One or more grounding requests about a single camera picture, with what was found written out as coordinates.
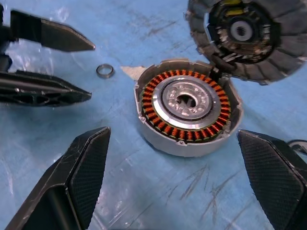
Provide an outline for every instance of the metal ring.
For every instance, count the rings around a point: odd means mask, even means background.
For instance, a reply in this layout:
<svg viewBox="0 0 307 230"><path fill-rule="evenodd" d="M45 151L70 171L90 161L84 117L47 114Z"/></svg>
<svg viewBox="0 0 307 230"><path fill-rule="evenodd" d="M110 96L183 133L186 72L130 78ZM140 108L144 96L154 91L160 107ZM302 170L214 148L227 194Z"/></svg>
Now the metal ring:
<svg viewBox="0 0 307 230"><path fill-rule="evenodd" d="M110 69L110 72L109 73L101 73L100 71L103 70L103 69ZM111 66L109 64L102 64L102 65L97 67L96 73L99 77L109 78L115 73L115 71L114 71L113 66Z"/></svg>

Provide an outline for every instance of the hub motor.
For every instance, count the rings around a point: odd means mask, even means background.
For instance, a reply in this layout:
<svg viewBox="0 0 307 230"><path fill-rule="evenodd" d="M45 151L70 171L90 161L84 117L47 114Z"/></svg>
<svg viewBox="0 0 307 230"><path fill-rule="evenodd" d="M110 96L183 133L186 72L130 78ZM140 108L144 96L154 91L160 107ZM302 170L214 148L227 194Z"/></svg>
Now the hub motor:
<svg viewBox="0 0 307 230"><path fill-rule="evenodd" d="M241 120L241 102L228 77L187 59L151 66L135 86L145 138L169 154L195 157L216 150Z"/></svg>
<svg viewBox="0 0 307 230"><path fill-rule="evenodd" d="M186 19L198 51L216 67L267 84L307 60L303 0L189 0Z"/></svg>

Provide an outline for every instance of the copper coil winding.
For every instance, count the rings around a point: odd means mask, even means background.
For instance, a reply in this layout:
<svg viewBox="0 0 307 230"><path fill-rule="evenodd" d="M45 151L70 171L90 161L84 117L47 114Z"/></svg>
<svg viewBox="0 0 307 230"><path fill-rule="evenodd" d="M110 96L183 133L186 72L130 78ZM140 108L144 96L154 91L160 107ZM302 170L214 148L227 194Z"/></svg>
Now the copper coil winding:
<svg viewBox="0 0 307 230"><path fill-rule="evenodd" d="M221 113L217 121L213 125L202 130L182 130L168 125L156 114L152 104L152 96L155 87L160 82L164 81L166 78L176 75L189 75L198 78L209 84L216 91L217 95L219 96L222 107ZM227 124L231 113L228 96L220 85L218 85L215 81L205 76L204 74L200 74L198 72L186 69L169 70L158 74L144 88L142 101L143 110L146 114L146 117L159 131L173 138L178 138L180 140L185 141L199 141L214 137L223 130L224 126Z"/></svg>

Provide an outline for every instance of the center shaft hole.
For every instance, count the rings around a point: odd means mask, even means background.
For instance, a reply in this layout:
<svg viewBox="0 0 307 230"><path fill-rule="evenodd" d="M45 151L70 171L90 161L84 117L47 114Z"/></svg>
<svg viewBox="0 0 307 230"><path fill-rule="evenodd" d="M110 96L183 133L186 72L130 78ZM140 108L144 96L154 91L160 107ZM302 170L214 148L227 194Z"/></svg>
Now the center shaft hole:
<svg viewBox="0 0 307 230"><path fill-rule="evenodd" d="M238 35L240 36L244 36L246 34L246 29L243 26L239 26L236 29L236 32L238 33Z"/></svg>
<svg viewBox="0 0 307 230"><path fill-rule="evenodd" d="M196 106L196 101L189 95L180 95L176 101L178 104L184 103L188 108L194 108Z"/></svg>

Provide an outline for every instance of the scratched surface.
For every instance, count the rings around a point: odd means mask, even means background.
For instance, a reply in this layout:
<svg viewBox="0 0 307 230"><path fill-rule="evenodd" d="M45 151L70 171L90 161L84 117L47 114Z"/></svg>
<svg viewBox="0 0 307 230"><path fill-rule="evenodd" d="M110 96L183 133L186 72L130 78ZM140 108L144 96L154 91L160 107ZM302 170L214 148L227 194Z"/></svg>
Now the scratched surface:
<svg viewBox="0 0 307 230"><path fill-rule="evenodd" d="M163 59L204 60L183 19L187 0L2 0L11 8L65 22L96 44L65 54L21 41L9 53L15 69L54 74L93 93L66 108L0 105L0 229L44 171L79 134L112 128L106 174L91 230L272 230L248 182L236 137L198 159L169 156L141 137L125 67ZM99 64L116 74L102 80ZM245 105L241 128L291 140L307 139L306 68L270 86L234 80Z"/></svg>

